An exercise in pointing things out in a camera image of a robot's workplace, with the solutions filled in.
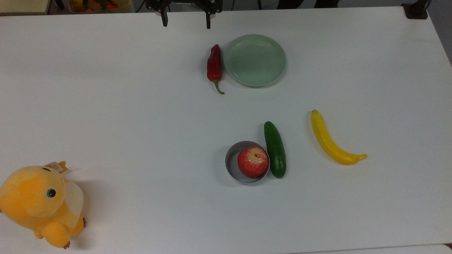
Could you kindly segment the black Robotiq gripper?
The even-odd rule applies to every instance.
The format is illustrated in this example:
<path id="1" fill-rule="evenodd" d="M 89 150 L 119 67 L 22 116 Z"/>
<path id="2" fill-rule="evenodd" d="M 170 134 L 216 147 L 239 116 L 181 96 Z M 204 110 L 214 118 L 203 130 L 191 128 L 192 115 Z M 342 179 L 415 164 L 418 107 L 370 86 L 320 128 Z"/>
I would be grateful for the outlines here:
<path id="1" fill-rule="evenodd" d="M 166 8 L 176 4 L 194 4 L 206 13 L 206 28 L 210 29 L 211 21 L 215 18 L 216 13 L 223 10 L 223 0 L 146 0 L 146 8 L 160 13 L 164 27 L 168 26 L 168 15 Z"/>

